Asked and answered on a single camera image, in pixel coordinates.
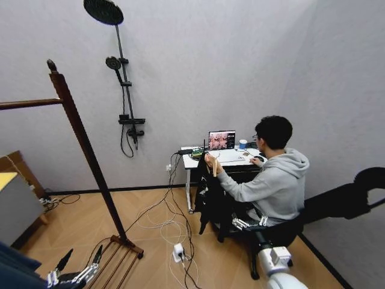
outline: handheld shower head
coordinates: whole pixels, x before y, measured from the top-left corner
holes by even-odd
[[[123,80],[122,80],[122,77],[120,76],[120,72],[119,72],[119,69],[122,66],[120,61],[118,59],[116,59],[116,57],[110,56],[110,57],[106,58],[106,64],[107,64],[107,66],[109,68],[111,68],[112,70],[115,71],[116,76],[117,76],[117,78],[119,80],[119,83],[120,83],[120,85],[122,85],[123,84]]]
[[[85,10],[94,19],[107,25],[118,25],[123,22],[121,9],[110,0],[84,0]]]
[[[109,68],[114,69],[114,70],[120,69],[122,66],[120,61],[116,57],[113,57],[113,56],[106,58],[106,64]]]

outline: black hair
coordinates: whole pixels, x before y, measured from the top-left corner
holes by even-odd
[[[293,133],[293,127],[282,116],[266,116],[255,127],[258,139],[263,139],[271,149],[283,149]]]

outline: laptop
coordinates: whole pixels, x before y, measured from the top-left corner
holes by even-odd
[[[218,158],[220,163],[231,163],[233,161],[244,161],[243,157],[234,150],[235,131],[210,131],[209,151]]]
[[[233,149],[235,145],[235,131],[210,131],[209,151],[217,149]]]

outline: rain shower head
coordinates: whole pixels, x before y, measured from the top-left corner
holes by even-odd
[[[107,25],[118,25],[123,22],[121,9],[110,0],[84,0],[84,8],[89,15]]]

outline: desk leg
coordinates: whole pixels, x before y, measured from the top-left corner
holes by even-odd
[[[191,198],[190,198],[190,176],[191,170],[187,170],[187,180],[186,180],[186,198],[187,198],[187,209],[189,214],[194,214],[194,210],[191,208]]]

